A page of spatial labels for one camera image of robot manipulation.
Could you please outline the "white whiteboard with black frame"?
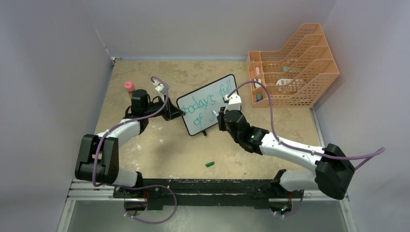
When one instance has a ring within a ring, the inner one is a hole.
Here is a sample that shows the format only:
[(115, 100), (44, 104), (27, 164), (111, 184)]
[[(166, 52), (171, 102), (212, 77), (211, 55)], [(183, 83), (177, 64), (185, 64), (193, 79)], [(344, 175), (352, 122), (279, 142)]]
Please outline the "white whiteboard with black frame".
[(226, 106), (223, 97), (237, 88), (233, 74), (226, 75), (208, 83), (176, 100), (179, 109), (186, 115), (183, 122), (190, 136), (195, 136), (218, 123), (212, 110), (218, 112)]

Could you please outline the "green marker cap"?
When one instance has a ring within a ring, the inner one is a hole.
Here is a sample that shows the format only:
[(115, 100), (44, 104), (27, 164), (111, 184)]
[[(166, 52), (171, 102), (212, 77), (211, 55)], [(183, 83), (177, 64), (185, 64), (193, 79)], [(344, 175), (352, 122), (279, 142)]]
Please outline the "green marker cap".
[(215, 164), (215, 162), (213, 161), (213, 162), (209, 162), (209, 163), (205, 164), (205, 166), (206, 166), (206, 167), (211, 167), (211, 166), (213, 166), (214, 164)]

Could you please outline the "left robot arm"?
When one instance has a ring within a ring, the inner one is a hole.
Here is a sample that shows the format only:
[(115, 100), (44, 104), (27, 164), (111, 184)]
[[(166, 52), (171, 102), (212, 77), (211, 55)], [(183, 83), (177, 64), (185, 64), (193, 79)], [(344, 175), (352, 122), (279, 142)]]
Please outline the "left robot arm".
[(99, 134), (83, 136), (74, 171), (75, 178), (91, 181), (97, 186), (122, 186), (131, 197), (140, 197), (144, 193), (142, 174), (120, 167), (120, 147), (143, 133), (151, 117), (161, 116), (170, 121), (184, 115), (185, 112), (177, 108), (167, 95), (152, 99), (146, 90), (133, 91), (131, 105), (117, 125)]

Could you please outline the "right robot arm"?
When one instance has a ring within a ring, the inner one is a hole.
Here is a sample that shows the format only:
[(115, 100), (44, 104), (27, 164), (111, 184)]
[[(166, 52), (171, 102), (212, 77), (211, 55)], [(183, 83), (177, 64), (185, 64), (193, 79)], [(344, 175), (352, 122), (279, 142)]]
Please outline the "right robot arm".
[(238, 110), (226, 111), (222, 107), (217, 119), (219, 130), (228, 132), (245, 151), (281, 158), (305, 168), (279, 171), (271, 184), (276, 196), (312, 189), (336, 200), (344, 199), (355, 168), (337, 145), (308, 146), (276, 138), (268, 130), (251, 126)]

